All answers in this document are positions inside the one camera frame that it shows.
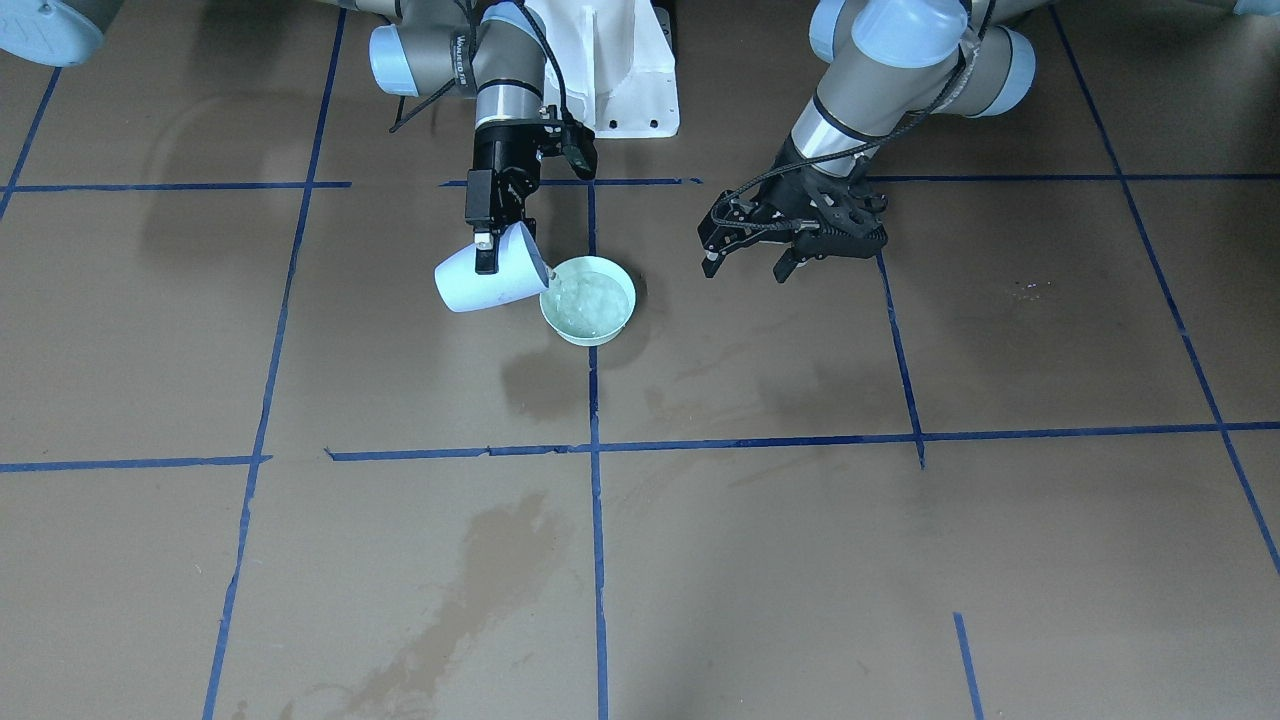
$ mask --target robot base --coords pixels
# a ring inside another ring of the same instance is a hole
[[[570,111],[596,137],[672,137],[676,59],[649,0],[529,0],[547,20]],[[559,94],[548,67],[547,101]]]

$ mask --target black cable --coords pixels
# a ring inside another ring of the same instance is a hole
[[[467,54],[472,60],[476,56],[476,8],[472,0],[453,0],[453,4],[462,10],[462,14],[467,18]]]
[[[475,4],[472,3],[472,0],[466,0],[465,4],[463,4],[463,0],[453,0],[453,4],[457,5],[458,10],[462,10],[462,14],[466,15],[466,18],[467,18],[467,35],[468,35],[467,47],[468,47],[468,53],[471,55],[471,59],[475,59],[475,55],[476,55],[476,41],[475,41],[475,37],[476,37],[476,15],[475,15]],[[387,18],[385,15],[383,15],[383,19],[385,19],[388,23],[390,23],[390,19]],[[396,123],[392,127],[389,127],[387,129],[387,132],[396,133],[397,131],[399,131],[401,128],[403,128],[406,124],[408,124],[410,120],[412,120],[415,117],[417,117],[419,113],[421,113],[422,110],[428,109],[428,106],[430,106],[433,102],[435,102],[440,97],[444,97],[444,95],[448,91],[453,90],[453,87],[456,85],[457,85],[457,79],[449,79],[448,82],[445,82],[444,85],[442,85],[439,90],[436,90],[435,92],[433,92],[426,100],[419,102],[412,110],[410,110],[408,115],[404,114],[404,97],[402,96],[399,99],[399,108],[396,109]]]
[[[454,85],[457,85],[457,81],[453,79],[453,78],[449,78],[448,82],[445,82],[444,85],[440,86],[440,90],[436,90],[435,92],[431,94],[430,97],[428,97],[426,100],[419,102],[417,106],[413,108],[412,110],[410,110],[408,114],[404,115],[403,118],[401,118],[401,113],[404,111],[404,99],[401,97],[399,111],[396,113],[396,124],[393,124],[390,128],[388,128],[387,132],[394,133],[399,128],[404,127],[419,113],[421,113],[422,110],[426,110],[428,105],[430,105],[431,102],[435,102],[440,97],[444,97],[444,94],[448,92],[448,91],[451,91],[451,90],[453,90]]]
[[[991,3],[987,4],[987,12],[983,14],[982,26],[978,27],[978,44],[977,44],[975,47],[980,47],[982,46],[982,41],[987,37],[987,28],[991,26],[991,15],[992,15],[992,13],[995,10],[996,10],[996,0],[991,0]],[[722,227],[722,228],[737,228],[737,229],[745,229],[745,231],[751,231],[751,232],[772,232],[772,231],[794,231],[794,229],[800,229],[801,224],[805,223],[805,220],[786,220],[786,222],[781,222],[781,223],[742,223],[742,222],[737,222],[737,220],[726,220],[723,218],[717,218],[716,217],[716,209],[719,208],[719,206],[722,206],[722,205],[727,206],[730,202],[732,202],[732,201],[737,200],[739,197],[741,197],[746,191],[751,190],[753,187],[760,184],[762,182],[764,182],[764,181],[767,181],[769,178],[774,178],[774,177],[778,177],[778,176],[782,176],[782,174],[786,174],[786,173],[794,173],[794,172],[796,172],[799,169],[809,168],[809,167],[813,167],[813,165],[819,165],[822,163],[829,163],[832,160],[844,160],[845,158],[852,158],[854,155],[859,155],[861,152],[865,152],[867,150],[872,150],[874,147],[882,147],[884,145],[888,145],[890,142],[893,142],[895,140],[902,137],[904,135],[906,135],[906,133],[911,132],[913,129],[915,129],[916,127],[919,127],[920,123],[924,122],[924,118],[929,117],[934,110],[937,110],[940,106],[942,106],[943,102],[947,101],[947,97],[952,92],[955,92],[956,85],[965,76],[965,67],[966,67],[966,63],[965,63],[965,59],[964,59],[964,54],[961,53],[960,59],[956,61],[955,69],[951,70],[951,76],[947,77],[947,82],[942,86],[942,91],[938,92],[938,96],[934,97],[933,101],[929,102],[929,105],[925,109],[923,109],[919,113],[916,113],[915,117],[911,118],[911,122],[909,122],[908,124],[905,124],[902,127],[899,127],[897,129],[895,129],[893,132],[886,135],[884,137],[879,137],[879,138],[872,140],[869,142],[864,142],[861,145],[858,145],[855,147],[850,147],[847,150],[841,150],[838,152],[831,152],[828,155],[819,155],[817,158],[808,158],[805,160],[800,160],[800,161],[796,161],[796,163],[791,163],[788,165],[782,165],[781,168],[773,168],[772,170],[768,170],[765,173],[760,173],[759,176],[755,176],[754,178],[751,178],[750,181],[748,181],[746,184],[744,184],[742,187],[740,187],[740,188],[730,192],[724,197],[722,197],[716,204],[716,206],[712,208],[712,213],[710,213],[712,222],[716,223],[717,225]]]
[[[552,44],[547,42],[547,35],[543,33],[543,28],[534,20],[534,15],[529,12],[529,8],[525,8],[525,0],[512,0],[512,3],[520,8],[520,13],[525,15],[525,19],[529,20],[530,26],[532,26],[534,35],[538,36],[538,42],[541,44],[543,51],[547,53],[547,60],[550,61],[552,69],[556,70],[556,82],[561,86],[561,117],[572,117],[568,111],[568,91],[564,90],[564,73],[559,69],[559,61],[556,60],[556,53],[552,53]]]

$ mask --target blue tape line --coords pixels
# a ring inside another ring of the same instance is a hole
[[[602,442],[600,452],[649,452],[664,450],[732,450],[745,447],[828,447],[840,445],[914,443],[914,433],[881,436],[827,436],[741,439],[684,439],[659,442]]]
[[[1115,176],[1096,174],[998,174],[998,176],[869,176],[870,182],[1115,182]]]
[[[1089,92],[1089,86],[1084,79],[1084,72],[1080,69],[1075,53],[1071,50],[1071,42],[1066,37],[1066,28],[1062,27],[1062,19],[1059,17],[1056,8],[1050,6],[1048,10],[1050,15],[1053,18],[1053,26],[1057,28],[1057,35],[1062,41],[1062,47],[1066,50],[1068,60],[1071,63],[1071,69],[1075,72],[1075,79],[1080,85],[1080,92],[1084,95],[1084,100],[1089,105],[1089,113],[1093,114],[1093,122],[1098,127],[1098,135],[1102,136],[1102,145],[1106,147],[1107,155],[1111,158],[1111,164],[1115,168],[1116,177],[1120,179],[1120,188],[1124,191],[1125,201],[1129,204],[1129,213],[1133,215],[1133,220],[1138,225],[1138,234],[1142,237],[1142,245],[1147,251],[1147,259],[1151,261],[1151,268],[1156,273],[1156,281],[1160,283],[1161,292],[1165,293],[1165,304],[1169,305],[1169,311],[1174,318],[1174,323],[1178,325],[1178,332],[1183,337],[1183,347],[1187,348],[1187,356],[1192,363],[1192,368],[1196,370],[1196,378],[1199,380],[1201,391],[1204,393],[1204,400],[1208,402],[1210,411],[1213,414],[1213,423],[1222,434],[1222,445],[1226,447],[1226,455],[1231,460],[1231,466],[1235,469],[1236,479],[1239,480],[1240,488],[1244,491],[1244,497],[1253,512],[1253,520],[1257,523],[1262,541],[1266,544],[1267,552],[1271,555],[1271,564],[1275,566],[1276,574],[1280,574],[1280,551],[1276,550],[1275,539],[1271,537],[1271,529],[1267,527],[1266,518],[1262,515],[1262,509],[1253,493],[1253,487],[1249,484],[1249,478],[1245,475],[1244,466],[1240,464],[1240,459],[1235,452],[1235,445],[1231,442],[1230,430],[1226,423],[1222,421],[1222,413],[1217,406],[1217,400],[1213,398],[1213,391],[1210,388],[1208,377],[1204,374],[1204,368],[1201,365],[1199,356],[1196,354],[1196,346],[1192,343],[1190,333],[1187,332],[1187,323],[1183,322],[1183,314],[1178,309],[1178,302],[1174,300],[1172,291],[1169,288],[1169,281],[1165,277],[1165,272],[1160,266],[1160,259],[1156,256],[1156,249],[1151,242],[1151,236],[1147,233],[1147,225],[1142,219],[1142,213],[1138,210],[1138,202],[1134,200],[1129,182],[1124,177],[1124,170],[1120,167],[1120,158],[1116,155],[1115,146],[1111,143],[1107,128],[1102,123],[1102,114],[1098,111],[1098,106],[1093,101],[1093,94]]]
[[[590,452],[585,445],[518,445],[511,447],[457,447],[448,450],[385,450],[374,452],[334,452],[324,450],[334,462],[385,460],[440,460],[447,457],[504,457],[512,455],[572,455]]]
[[[1228,423],[1226,429],[1234,432],[1244,430],[1280,430],[1280,421],[1262,421],[1262,423]]]
[[[1280,181],[1280,173],[1143,173],[1125,174],[1128,181]]]
[[[586,186],[671,186],[671,184],[685,184],[681,178],[599,178],[594,181],[580,181],[580,179],[544,179],[540,182],[544,187],[586,187]],[[453,179],[442,182],[440,187],[466,187],[467,181]]]
[[[270,455],[257,459],[270,460]],[[0,462],[0,473],[59,473],[69,470],[137,470],[145,468],[198,468],[202,465],[250,465],[251,455],[227,457],[146,457],[140,460],[68,460],[52,462]]]
[[[1193,423],[1185,425],[1126,425],[1103,428],[1044,428],[1033,430],[974,430],[950,433],[924,433],[927,442],[956,442],[979,439],[1033,439],[1065,437],[1117,437],[1117,436],[1161,436],[1181,433],[1216,433],[1212,423]]]
[[[986,720],[982,712],[982,694],[978,692],[978,674],[973,670],[973,653],[969,652],[969,633],[964,628],[964,615],[951,614],[956,624],[956,639],[960,642],[960,659],[964,661],[964,675],[969,682],[969,702],[973,705],[974,720]]]
[[[183,182],[154,184],[22,184],[14,192],[174,192],[214,190],[303,190],[307,182]],[[316,190],[348,188],[351,182],[315,182]]]
[[[13,173],[9,174],[9,182],[5,184],[4,196],[0,196],[0,219],[4,219],[4,214],[9,210],[9,200],[13,199],[14,188],[18,187],[18,178],[22,176],[22,169],[27,165],[27,156],[31,155],[31,146],[36,142],[36,132],[40,131],[40,123],[45,119],[45,110],[49,109],[49,100],[54,96],[54,88],[58,87],[58,78],[61,76],[61,68],[54,68],[52,74],[49,76],[49,85],[45,86],[45,95],[40,99],[40,106],[36,108],[36,117],[31,119],[31,127],[27,129],[27,140],[23,141],[22,151],[18,152],[18,161],[13,164]]]
[[[262,455],[266,445],[266,425],[271,416],[271,401],[275,395],[275,379],[280,369],[280,352],[284,350],[284,331],[289,319],[289,295],[293,292],[293,277],[298,269],[298,252],[302,249],[302,237],[306,233],[307,214],[311,210],[312,183],[316,177],[316,168],[320,164],[320,146],[324,141],[324,128],[329,117],[329,102],[333,99],[334,77],[338,74],[338,56],[342,50],[342,35],[347,22],[347,10],[338,13],[338,28],[334,32],[333,53],[329,56],[329,76],[325,81],[324,97],[320,101],[320,115],[316,119],[315,140],[311,145],[311,165],[307,170],[307,187],[302,191],[302,206],[298,209],[298,225],[293,234],[293,251],[289,255],[289,272],[284,279],[284,293],[280,300],[280,315],[275,324],[275,343],[271,347],[271,363],[266,373],[266,387],[262,392],[262,415],[259,419],[257,434],[253,438],[253,456]],[[218,626],[218,644],[214,648],[214,665],[209,673],[209,689],[205,693],[204,720],[214,720],[214,707],[218,702],[218,684],[223,675],[223,660],[227,657],[227,638],[230,634],[232,614],[236,609],[236,593],[239,588],[241,568],[244,562],[244,544],[248,541],[250,505],[257,489],[257,475],[261,462],[251,462],[248,478],[244,483],[244,502],[241,506],[239,538],[236,546],[236,570],[230,583],[227,584],[227,596],[223,598],[223,615]]]
[[[1280,420],[1254,423],[1228,423],[1233,432],[1280,430]],[[959,430],[941,433],[920,433],[924,442],[974,442],[996,439],[1037,439],[1037,438],[1089,438],[1123,436],[1162,436],[1217,433],[1213,423],[1192,423],[1181,425],[1117,425],[1097,428],[1042,428],[1011,430]],[[435,460],[445,457],[484,457],[506,455],[585,455],[598,450],[609,452],[648,452],[666,450],[732,450],[751,447],[826,447],[842,445],[895,445],[914,443],[915,433],[892,433],[870,436],[814,436],[781,438],[724,438],[724,439],[672,439],[672,441],[634,441],[602,442],[593,445],[517,445],[509,447],[458,447],[443,450],[384,450],[372,452],[333,452],[325,454],[334,462],[370,462],[385,460]]]
[[[1275,173],[1188,173],[1188,174],[1140,174],[1124,176],[1128,179],[1155,182],[1155,181],[1277,181],[1280,174]],[[868,176],[872,182],[904,183],[904,182],[1116,182],[1115,174],[1091,173],[1028,173],[1028,174],[991,174],[991,176]],[[541,184],[549,187],[581,187],[595,183],[598,186],[662,186],[662,184],[705,184],[703,178],[602,178],[596,181],[580,179],[545,179]],[[440,183],[440,187],[466,187],[467,181],[453,179]]]
[[[586,254],[588,255],[595,255],[596,254],[595,241],[596,241],[596,237],[598,237],[598,229],[596,229],[596,225],[595,225],[595,219],[596,219],[596,215],[595,215],[595,184],[593,183],[593,184],[586,186]],[[594,347],[591,348],[591,356],[593,357],[595,356],[595,348]]]
[[[915,452],[920,457],[920,469],[924,469],[924,433],[920,430],[920,414],[915,409],[915,392],[911,389],[911,373],[906,369],[906,352],[902,350],[902,333],[897,327],[897,309],[893,307],[893,291],[888,284],[888,269],[884,266],[884,256],[876,256],[876,266],[881,272],[881,282],[884,284],[884,305],[888,307],[888,327],[893,333],[893,352],[897,354],[897,369],[902,374],[902,395],[906,397],[906,414],[911,418],[911,432],[915,434]]]
[[[590,229],[594,234],[594,222],[590,223]],[[604,507],[600,501],[600,368],[598,348],[589,348],[588,365],[590,368],[588,396],[591,423],[591,528],[595,553],[595,687],[599,720],[608,720],[609,643],[604,623]]]

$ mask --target bowl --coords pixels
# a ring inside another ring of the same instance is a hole
[[[552,270],[538,299],[543,318],[566,341],[596,347],[618,337],[636,309],[636,286],[621,265],[604,258],[566,260]]]

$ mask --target white cup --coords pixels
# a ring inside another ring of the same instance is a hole
[[[468,245],[435,268],[435,287],[454,313],[497,307],[547,292],[547,263],[525,227],[516,223],[498,240],[498,273],[476,274],[476,246]]]

